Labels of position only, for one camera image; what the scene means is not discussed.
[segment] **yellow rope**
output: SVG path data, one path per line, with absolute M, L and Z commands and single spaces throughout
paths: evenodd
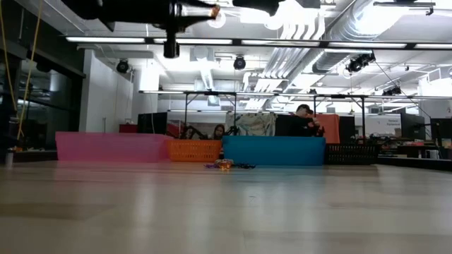
M 25 85 L 25 94 L 23 95 L 23 102 L 24 107 L 22 107 L 22 112 L 20 114 L 20 120 L 19 120 L 19 131 L 17 133 L 17 140 L 19 140 L 20 132 L 22 131 L 22 123 L 23 123 L 23 116 L 25 115 L 25 102 L 27 101 L 27 95 L 28 95 L 28 86 L 30 85 L 30 79 L 31 79 L 31 71 L 32 71 L 32 63 L 35 59 L 35 52 L 36 52 L 36 42 L 37 42 L 37 34 L 40 31 L 40 21 L 41 21 L 41 14 L 42 14 L 42 2 L 43 0 L 40 0 L 40 8 L 37 13 L 37 23 L 36 23 L 36 31 L 35 31 L 35 39 L 33 41 L 33 50 L 31 51 L 31 62 L 30 62 L 30 69 L 28 70 L 28 77 L 27 77 L 27 83 Z

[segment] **red object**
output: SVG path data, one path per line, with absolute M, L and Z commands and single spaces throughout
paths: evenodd
M 119 124 L 119 133 L 137 133 L 138 126 L 136 124 Z
M 320 122 L 320 126 L 325 128 L 325 134 L 327 144 L 339 144 L 339 116 L 336 114 L 318 114 L 317 120 Z

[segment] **computer monitor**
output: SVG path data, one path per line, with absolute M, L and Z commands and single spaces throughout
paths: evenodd
M 402 138 L 425 140 L 425 118 L 413 114 L 400 114 Z
M 168 113 L 139 114 L 138 133 L 163 134 L 167 132 Z

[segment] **man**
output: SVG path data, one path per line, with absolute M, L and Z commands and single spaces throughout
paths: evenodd
M 310 117 L 313 111 L 306 104 L 301 104 L 290 122 L 289 136 L 314 137 L 317 136 L 320 123 L 316 118 Z

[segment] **dark hair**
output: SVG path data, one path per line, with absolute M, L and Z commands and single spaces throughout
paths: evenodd
M 220 139 L 221 139 L 220 136 L 217 136 L 217 129 L 218 129 L 218 128 L 223 129 L 223 134 L 225 134 L 225 126 L 222 125 L 222 124 L 218 124 L 218 125 L 215 126 L 215 128 L 213 129 L 213 139 L 214 139 L 214 140 L 220 140 Z
M 297 107 L 297 112 L 298 112 L 300 109 L 306 109 L 306 111 L 307 111 L 308 113 L 311 111 L 311 109 L 309 108 L 309 106 L 306 105 L 306 104 L 301 104 L 301 105 L 299 105 L 299 106 Z

